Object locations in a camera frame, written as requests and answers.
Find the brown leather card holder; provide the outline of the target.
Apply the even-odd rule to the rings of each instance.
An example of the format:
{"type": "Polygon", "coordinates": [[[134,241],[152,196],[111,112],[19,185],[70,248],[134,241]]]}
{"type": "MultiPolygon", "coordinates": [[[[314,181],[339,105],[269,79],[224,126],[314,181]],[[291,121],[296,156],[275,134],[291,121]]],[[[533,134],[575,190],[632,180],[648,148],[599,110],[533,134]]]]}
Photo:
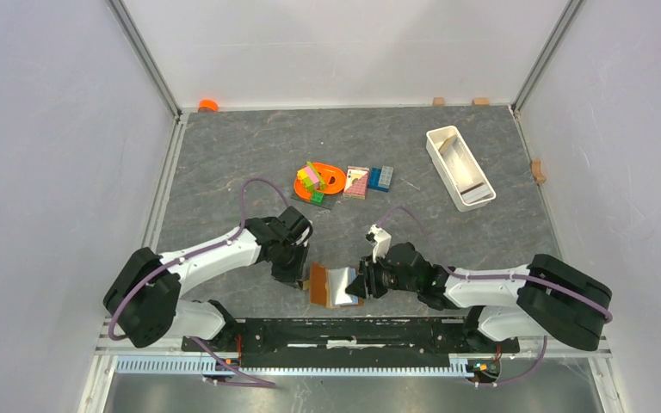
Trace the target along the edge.
{"type": "Polygon", "coordinates": [[[346,286],[355,278],[356,267],[328,269],[312,262],[309,269],[309,302],[324,308],[363,306],[364,300],[348,295],[346,286]]]}

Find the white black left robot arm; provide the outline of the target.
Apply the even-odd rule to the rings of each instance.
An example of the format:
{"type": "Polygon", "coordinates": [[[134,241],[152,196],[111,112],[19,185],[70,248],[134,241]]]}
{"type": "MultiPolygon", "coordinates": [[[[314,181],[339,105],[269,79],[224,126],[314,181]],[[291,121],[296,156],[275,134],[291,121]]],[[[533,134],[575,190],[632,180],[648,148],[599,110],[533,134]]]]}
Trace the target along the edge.
{"type": "Polygon", "coordinates": [[[228,349],[236,339],[229,317],[216,304],[184,295],[216,276],[264,262],[273,279],[299,288],[312,234],[312,222],[289,206],[277,217],[246,219],[183,250],[134,251],[103,299],[109,338],[146,348],[166,336],[195,336],[215,350],[228,349]]]}

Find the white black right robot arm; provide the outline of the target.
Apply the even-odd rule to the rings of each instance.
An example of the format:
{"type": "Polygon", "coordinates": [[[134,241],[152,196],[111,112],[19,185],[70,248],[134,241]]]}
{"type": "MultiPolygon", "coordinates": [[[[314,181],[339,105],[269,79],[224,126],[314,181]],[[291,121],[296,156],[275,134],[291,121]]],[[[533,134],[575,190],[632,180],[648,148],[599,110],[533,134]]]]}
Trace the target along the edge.
{"type": "Polygon", "coordinates": [[[363,257],[345,291],[360,299],[411,292],[435,310],[468,309],[473,321],[462,337],[474,351],[519,336],[594,351],[613,319],[611,289],[548,254],[513,268],[469,270],[429,262],[413,244],[400,243],[384,256],[363,257]]]}

